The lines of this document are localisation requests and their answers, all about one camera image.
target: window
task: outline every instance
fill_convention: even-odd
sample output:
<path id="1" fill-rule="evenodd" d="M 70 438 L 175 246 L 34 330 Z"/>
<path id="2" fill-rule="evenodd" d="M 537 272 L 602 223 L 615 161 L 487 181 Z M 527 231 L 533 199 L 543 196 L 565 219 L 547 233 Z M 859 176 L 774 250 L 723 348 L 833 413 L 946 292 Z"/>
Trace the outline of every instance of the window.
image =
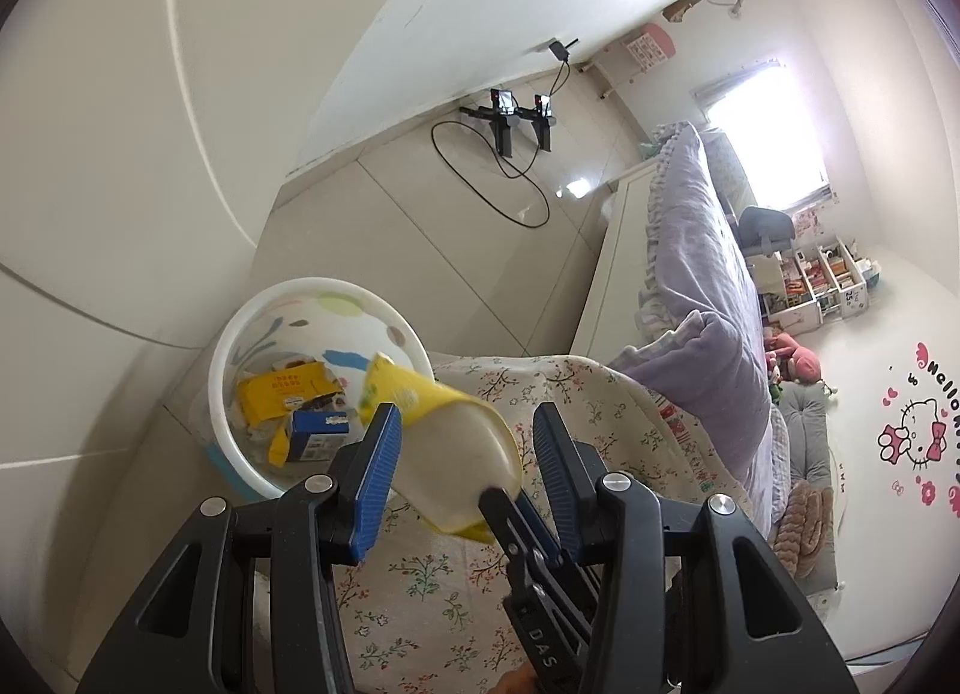
<path id="1" fill-rule="evenodd" d="M 786 68 L 752 73 L 707 109 L 707 120 L 730 139 L 757 206 L 788 210 L 829 194 L 813 124 Z"/>

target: metal screw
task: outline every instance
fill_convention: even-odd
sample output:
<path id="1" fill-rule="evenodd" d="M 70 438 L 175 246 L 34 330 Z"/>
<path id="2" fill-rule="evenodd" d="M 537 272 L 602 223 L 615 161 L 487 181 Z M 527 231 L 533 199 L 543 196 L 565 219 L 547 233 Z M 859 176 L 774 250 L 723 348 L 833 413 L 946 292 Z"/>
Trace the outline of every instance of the metal screw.
<path id="1" fill-rule="evenodd" d="M 733 510 L 736 510 L 736 502 L 726 493 L 714 493 L 707 499 L 707 505 L 718 515 L 732 515 Z"/>
<path id="2" fill-rule="evenodd" d="M 623 472 L 611 472 L 603 476 L 604 488 L 611 491 L 626 491 L 630 487 L 630 475 Z"/>
<path id="3" fill-rule="evenodd" d="M 304 488 L 310 493 L 325 493 L 333 488 L 333 479 L 329 475 L 312 475 L 306 478 Z"/>
<path id="4" fill-rule="evenodd" d="M 211 496 L 209 499 L 203 500 L 203 504 L 200 505 L 200 514 L 206 515 L 208 518 L 216 517 L 224 510 L 227 510 L 227 502 L 224 502 L 219 496 Z"/>

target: power cord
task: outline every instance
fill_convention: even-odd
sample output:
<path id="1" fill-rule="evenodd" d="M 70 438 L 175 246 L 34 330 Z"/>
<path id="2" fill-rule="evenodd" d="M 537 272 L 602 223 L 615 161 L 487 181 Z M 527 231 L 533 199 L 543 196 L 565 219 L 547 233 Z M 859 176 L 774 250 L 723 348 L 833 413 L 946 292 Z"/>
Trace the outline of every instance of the power cord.
<path id="1" fill-rule="evenodd" d="M 564 66 L 566 67 L 566 76 L 565 78 L 563 78 L 563 82 L 560 82 L 560 75 L 563 74 Z M 556 78 L 554 78 L 553 83 L 550 86 L 550 91 L 547 94 L 549 94 L 550 97 L 553 97 L 554 95 L 556 95 L 563 88 L 563 85 L 566 84 L 566 80 L 568 80 L 569 78 L 570 78 L 570 62 L 568 61 L 568 59 L 565 59 L 563 62 L 560 63 L 560 69 L 557 71 L 557 76 Z M 464 175 L 457 170 L 457 167 L 453 163 L 450 163 L 448 158 L 446 158 L 446 155 L 440 150 L 440 146 L 438 146 L 437 144 L 437 128 L 439 128 L 440 125 L 462 125 L 464 128 L 467 128 L 469 131 L 473 131 L 475 134 L 477 134 L 477 136 L 480 136 L 481 139 L 483 139 L 484 144 L 487 144 L 487 148 L 490 149 L 491 155 L 493 155 L 493 160 L 496 162 L 497 166 L 499 166 L 500 170 L 503 171 L 503 175 L 507 177 L 507 179 L 525 179 L 530 184 L 533 184 L 534 189 L 536 189 L 536 192 L 539 192 L 539 195 L 541 195 L 541 198 L 544 199 L 544 206 L 546 207 L 546 216 L 544 217 L 544 221 L 539 222 L 536 225 L 530 225 L 529 223 L 523 222 L 522 220 L 518 220 L 515 217 L 510 216 L 510 214 L 507 214 L 505 211 L 502 211 L 497 206 L 494 206 L 493 203 L 491 203 L 490 199 L 488 199 L 486 195 L 484 195 L 482 192 L 480 192 L 480 190 L 474 187 L 467 180 L 467 178 L 464 177 Z M 430 140 L 433 142 L 433 148 L 437 150 L 437 154 L 440 155 L 440 158 L 443 160 L 444 163 L 446 163 L 446 167 L 449 168 L 451 171 L 453 171 L 453 173 L 455 173 L 458 177 L 460 177 L 460 180 L 467 187 L 472 189 L 473 192 L 476 193 L 476 195 L 480 198 L 480 200 L 483 201 L 485 204 L 487 204 L 487 206 L 492 208 L 493 211 L 496 212 L 496 214 L 499 214 L 501 217 L 505 217 L 515 225 L 520 225 L 521 228 L 529 228 L 531 230 L 533 230 L 534 228 L 542 228 L 544 227 L 544 225 L 546 225 L 550 221 L 550 202 L 547 200 L 546 194 L 541 189 L 539 184 L 537 184 L 530 177 L 527 176 L 527 173 L 530 171 L 531 168 L 533 168 L 534 163 L 536 163 L 536 154 L 539 153 L 539 146 L 536 147 L 536 149 L 534 150 L 534 155 L 533 155 L 533 158 L 530 158 L 530 163 L 528 163 L 527 167 L 521 171 L 520 168 L 517 168 L 513 163 L 510 162 L 510 160 L 505 160 L 505 158 L 500 158 L 500 155 L 496 154 L 496 149 L 493 149 L 493 144 L 491 144 L 491 142 L 488 141 L 487 137 L 484 136 L 481 133 L 481 131 L 478 131 L 476 128 L 474 128 L 474 126 L 467 125 L 466 122 L 462 122 L 459 119 L 442 119 L 440 120 L 440 122 L 435 122 L 433 127 L 430 128 Z M 507 165 L 509 165 L 510 168 L 515 170 L 516 173 L 511 174 L 506 168 L 503 167 L 503 163 L 507 163 Z"/>

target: purple blanket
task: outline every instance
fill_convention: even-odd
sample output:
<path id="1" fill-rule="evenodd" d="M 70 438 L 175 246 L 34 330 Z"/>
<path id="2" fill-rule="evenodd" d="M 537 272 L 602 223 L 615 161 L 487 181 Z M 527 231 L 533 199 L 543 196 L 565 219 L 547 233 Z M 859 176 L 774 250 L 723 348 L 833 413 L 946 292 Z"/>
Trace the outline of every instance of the purple blanket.
<path id="1" fill-rule="evenodd" d="M 611 368 L 699 417 L 717 454 L 749 481 L 770 423 L 757 288 L 714 192 L 693 126 L 670 129 L 650 189 L 653 273 L 642 298 L 665 307 L 675 330 L 626 347 Z"/>

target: white trash bin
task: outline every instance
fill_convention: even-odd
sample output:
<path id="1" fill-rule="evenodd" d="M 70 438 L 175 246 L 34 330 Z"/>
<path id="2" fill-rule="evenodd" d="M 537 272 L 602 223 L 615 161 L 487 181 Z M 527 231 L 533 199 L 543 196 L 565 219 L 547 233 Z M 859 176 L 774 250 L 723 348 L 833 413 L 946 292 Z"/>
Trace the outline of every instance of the white trash bin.
<path id="1" fill-rule="evenodd" d="M 251 462 L 247 432 L 233 403 L 240 372 L 262 374 L 282 358 L 312 355 L 337 375 L 347 406 L 356 409 L 367 363 L 376 353 L 433 379 L 426 350 L 407 321 L 360 286 L 307 277 L 267 288 L 246 302 L 224 328 L 208 374 L 213 432 L 241 480 L 257 495 L 272 499 L 318 466 L 303 462 L 280 474 Z"/>

